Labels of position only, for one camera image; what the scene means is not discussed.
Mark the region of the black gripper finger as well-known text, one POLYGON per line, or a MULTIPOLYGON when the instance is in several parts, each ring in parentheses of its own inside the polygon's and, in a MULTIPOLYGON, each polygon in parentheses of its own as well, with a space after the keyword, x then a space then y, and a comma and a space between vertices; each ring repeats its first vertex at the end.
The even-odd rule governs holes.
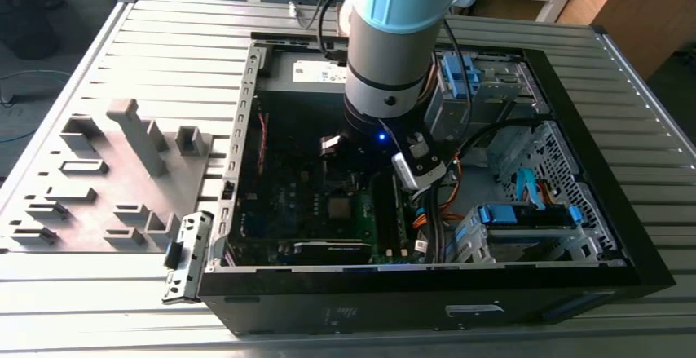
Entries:
POLYGON ((346 142, 343 135, 329 135, 321 137, 321 157, 337 157, 346 142))

